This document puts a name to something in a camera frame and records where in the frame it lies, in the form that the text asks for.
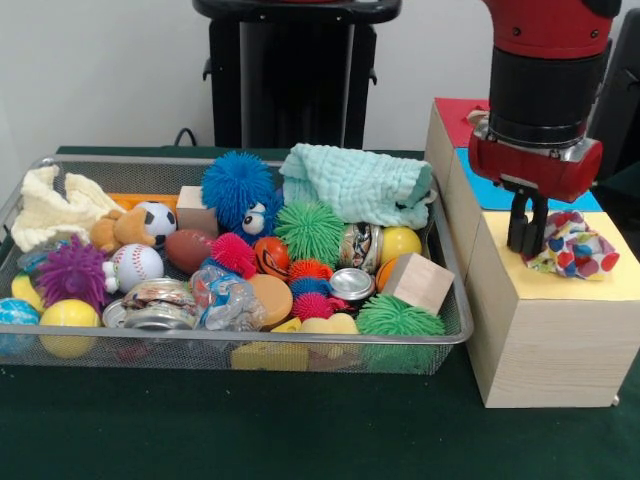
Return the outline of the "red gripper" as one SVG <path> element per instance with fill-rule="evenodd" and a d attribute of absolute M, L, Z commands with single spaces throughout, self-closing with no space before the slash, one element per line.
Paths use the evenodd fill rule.
<path fill-rule="evenodd" d="M 602 143 L 591 138 L 563 149 L 511 145 L 493 135 L 486 119 L 475 126 L 469 142 L 469 161 L 477 175 L 504 188 L 529 188 L 542 196 L 531 198 L 530 221 L 524 193 L 516 192 L 511 203 L 507 246 L 525 256 L 537 256 L 542 250 L 548 215 L 546 198 L 574 202 L 591 188 L 602 155 Z"/>

